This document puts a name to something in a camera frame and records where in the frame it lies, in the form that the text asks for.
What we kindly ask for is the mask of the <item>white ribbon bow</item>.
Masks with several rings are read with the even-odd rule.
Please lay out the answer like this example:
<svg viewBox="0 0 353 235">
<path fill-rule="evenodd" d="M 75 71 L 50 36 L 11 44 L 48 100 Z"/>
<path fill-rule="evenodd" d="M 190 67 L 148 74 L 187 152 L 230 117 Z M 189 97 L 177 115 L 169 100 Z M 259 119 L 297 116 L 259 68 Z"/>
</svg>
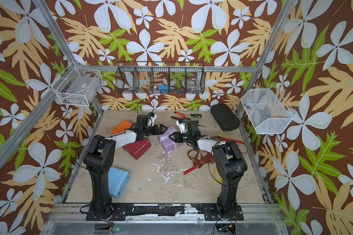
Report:
<svg viewBox="0 0 353 235">
<path fill-rule="evenodd" d="M 164 140 L 169 138 L 169 135 L 171 135 L 171 134 L 173 134 L 175 132 L 177 132 L 176 129 L 173 129 L 173 130 L 169 130 L 168 129 L 164 134 L 158 136 L 159 142 L 162 143 Z"/>
</svg>

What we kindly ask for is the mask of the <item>lilac gift box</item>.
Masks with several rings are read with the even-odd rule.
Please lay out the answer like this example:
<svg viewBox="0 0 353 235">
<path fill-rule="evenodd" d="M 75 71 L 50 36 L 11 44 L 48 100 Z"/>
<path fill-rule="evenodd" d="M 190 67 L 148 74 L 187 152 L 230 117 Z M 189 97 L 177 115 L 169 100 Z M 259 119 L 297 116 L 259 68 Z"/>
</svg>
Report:
<svg viewBox="0 0 353 235">
<path fill-rule="evenodd" d="M 176 129 L 174 126 L 168 127 L 169 130 Z M 166 139 L 162 143 L 160 143 L 165 152 L 171 152 L 177 147 L 182 146 L 184 143 L 175 143 L 171 139 Z"/>
</svg>

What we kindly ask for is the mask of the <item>magenta gift box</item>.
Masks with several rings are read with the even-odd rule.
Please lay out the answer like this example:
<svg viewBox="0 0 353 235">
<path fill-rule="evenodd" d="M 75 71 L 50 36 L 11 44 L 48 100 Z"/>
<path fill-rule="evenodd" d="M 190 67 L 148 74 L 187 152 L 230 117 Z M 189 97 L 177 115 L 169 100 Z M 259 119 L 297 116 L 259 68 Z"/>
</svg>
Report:
<svg viewBox="0 0 353 235">
<path fill-rule="evenodd" d="M 151 142 L 148 139 L 144 139 L 132 144 L 123 146 L 123 149 L 128 152 L 134 159 L 138 160 L 143 156 L 151 147 Z"/>
</svg>

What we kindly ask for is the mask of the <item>brown ribbon bow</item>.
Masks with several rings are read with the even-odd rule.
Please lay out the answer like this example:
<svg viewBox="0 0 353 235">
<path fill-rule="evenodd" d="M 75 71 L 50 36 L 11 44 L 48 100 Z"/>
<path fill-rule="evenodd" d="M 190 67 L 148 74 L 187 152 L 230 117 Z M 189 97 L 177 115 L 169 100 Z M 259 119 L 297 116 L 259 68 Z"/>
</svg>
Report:
<svg viewBox="0 0 353 235">
<path fill-rule="evenodd" d="M 224 143 L 224 139 L 220 136 L 212 138 L 203 137 L 198 140 L 197 143 L 197 148 L 189 150 L 187 156 L 193 162 L 193 167 L 201 168 L 204 164 L 215 163 L 213 147 Z"/>
</svg>

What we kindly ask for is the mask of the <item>orange gift box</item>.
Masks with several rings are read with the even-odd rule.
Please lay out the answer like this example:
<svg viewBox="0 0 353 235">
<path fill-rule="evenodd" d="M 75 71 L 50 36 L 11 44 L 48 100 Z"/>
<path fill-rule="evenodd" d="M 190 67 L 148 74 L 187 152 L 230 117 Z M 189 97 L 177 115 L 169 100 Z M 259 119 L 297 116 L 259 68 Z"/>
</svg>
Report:
<svg viewBox="0 0 353 235">
<path fill-rule="evenodd" d="M 127 129 L 131 128 L 131 126 L 132 126 L 131 122 L 129 122 L 128 120 L 124 120 L 119 125 L 117 125 L 115 128 L 113 128 L 111 130 L 111 134 L 112 135 L 122 134 Z"/>
</svg>

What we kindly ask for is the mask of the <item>red ribbon bow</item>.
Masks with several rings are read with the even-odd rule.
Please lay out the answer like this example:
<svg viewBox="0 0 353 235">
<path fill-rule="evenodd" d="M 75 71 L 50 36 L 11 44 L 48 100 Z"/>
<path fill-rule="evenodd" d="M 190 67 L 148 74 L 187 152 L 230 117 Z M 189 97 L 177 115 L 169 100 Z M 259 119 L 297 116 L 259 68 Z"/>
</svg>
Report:
<svg viewBox="0 0 353 235">
<path fill-rule="evenodd" d="M 241 155 L 243 155 L 243 154 L 245 154 L 245 153 L 248 153 L 248 147 L 246 146 L 246 144 L 245 144 L 243 141 L 236 140 L 236 139 L 225 139 L 225 141 L 224 141 L 223 144 L 226 144 L 227 142 L 230 142 L 230 141 L 233 141 L 233 142 L 236 143 L 236 145 L 237 145 L 238 148 L 239 148 L 239 152 L 241 153 Z M 186 174 L 188 174 L 188 173 L 194 171 L 195 169 L 198 169 L 198 168 L 195 168 L 195 167 L 192 166 L 190 169 L 185 170 L 183 174 L 186 175 Z"/>
</svg>

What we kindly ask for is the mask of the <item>yellow ribbon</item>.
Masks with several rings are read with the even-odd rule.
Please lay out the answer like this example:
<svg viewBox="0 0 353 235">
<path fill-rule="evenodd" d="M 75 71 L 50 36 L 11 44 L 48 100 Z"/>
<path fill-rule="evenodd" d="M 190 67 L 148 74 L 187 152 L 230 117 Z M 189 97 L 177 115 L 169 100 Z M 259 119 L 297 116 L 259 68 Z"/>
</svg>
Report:
<svg viewBox="0 0 353 235">
<path fill-rule="evenodd" d="M 225 141 L 225 139 L 228 139 L 230 137 L 231 137 L 230 134 L 224 135 L 223 133 L 220 133 L 218 136 L 214 136 L 212 138 L 215 139 L 215 140 L 219 140 L 219 141 Z M 213 176 L 214 176 L 217 184 L 218 183 L 222 183 L 222 177 L 218 173 L 217 164 L 215 164 L 215 169 L 214 169 Z"/>
</svg>

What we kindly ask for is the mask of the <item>blue gift box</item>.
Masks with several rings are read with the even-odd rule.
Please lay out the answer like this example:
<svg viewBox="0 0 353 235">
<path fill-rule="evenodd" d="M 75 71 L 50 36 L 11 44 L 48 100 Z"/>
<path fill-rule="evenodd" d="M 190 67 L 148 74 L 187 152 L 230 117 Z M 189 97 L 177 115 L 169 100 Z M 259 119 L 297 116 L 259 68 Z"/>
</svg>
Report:
<svg viewBox="0 0 353 235">
<path fill-rule="evenodd" d="M 128 171 L 111 167 L 108 172 L 108 189 L 110 195 L 119 199 L 129 179 L 130 174 Z"/>
</svg>

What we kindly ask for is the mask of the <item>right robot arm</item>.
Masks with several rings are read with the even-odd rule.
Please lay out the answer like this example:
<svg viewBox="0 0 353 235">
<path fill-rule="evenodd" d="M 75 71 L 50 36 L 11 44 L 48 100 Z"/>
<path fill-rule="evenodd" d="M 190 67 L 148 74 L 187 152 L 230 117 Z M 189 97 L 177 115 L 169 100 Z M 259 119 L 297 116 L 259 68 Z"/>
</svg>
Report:
<svg viewBox="0 0 353 235">
<path fill-rule="evenodd" d="M 179 130 L 170 134 L 169 138 L 175 143 L 187 143 L 196 152 L 196 155 L 188 156 L 193 162 L 193 167 L 188 172 L 205 164 L 216 165 L 221 181 L 215 181 L 221 185 L 221 191 L 213 212 L 222 219 L 239 218 L 241 210 L 236 194 L 239 181 L 248 166 L 238 143 L 232 139 L 202 135 L 197 120 L 180 119 L 176 124 Z"/>
</svg>

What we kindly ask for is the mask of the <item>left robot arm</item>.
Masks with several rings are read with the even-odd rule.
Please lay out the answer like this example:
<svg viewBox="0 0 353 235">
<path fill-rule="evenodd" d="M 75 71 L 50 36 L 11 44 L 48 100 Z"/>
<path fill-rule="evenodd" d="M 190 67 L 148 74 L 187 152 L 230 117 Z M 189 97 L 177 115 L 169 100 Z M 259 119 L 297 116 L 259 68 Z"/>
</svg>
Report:
<svg viewBox="0 0 353 235">
<path fill-rule="evenodd" d="M 112 199 L 109 194 L 108 174 L 112 166 L 115 150 L 128 144 L 146 139 L 148 136 L 162 135 L 167 127 L 155 124 L 157 115 L 153 112 L 138 115 L 136 122 L 124 132 L 111 135 L 96 135 L 87 146 L 83 158 L 85 168 L 92 180 L 93 196 L 87 212 L 87 221 L 109 221 L 112 218 Z"/>
</svg>

